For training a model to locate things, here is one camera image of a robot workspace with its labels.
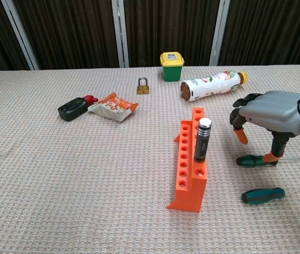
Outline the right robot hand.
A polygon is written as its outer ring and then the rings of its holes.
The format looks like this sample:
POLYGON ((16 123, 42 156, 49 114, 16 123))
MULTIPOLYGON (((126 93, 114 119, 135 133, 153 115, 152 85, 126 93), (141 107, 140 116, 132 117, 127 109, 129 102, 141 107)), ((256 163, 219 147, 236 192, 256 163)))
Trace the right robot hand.
POLYGON ((243 128, 246 122, 263 127, 273 135, 268 154, 238 157, 236 163, 239 166, 255 167, 278 163, 284 155, 288 140, 300 135, 300 114, 297 110, 299 99, 300 93, 272 90, 264 94, 249 94, 233 104, 235 109, 230 114, 230 125, 242 144, 248 143, 243 128))

